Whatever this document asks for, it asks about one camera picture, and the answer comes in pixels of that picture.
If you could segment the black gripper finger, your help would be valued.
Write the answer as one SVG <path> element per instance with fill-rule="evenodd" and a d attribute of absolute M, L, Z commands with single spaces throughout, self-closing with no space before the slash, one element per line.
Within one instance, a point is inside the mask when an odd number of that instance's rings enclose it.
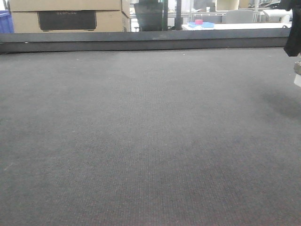
<path fill-rule="evenodd" d="M 301 53 L 301 9 L 293 9 L 293 21 L 289 37 L 284 47 L 289 57 L 296 57 Z"/>

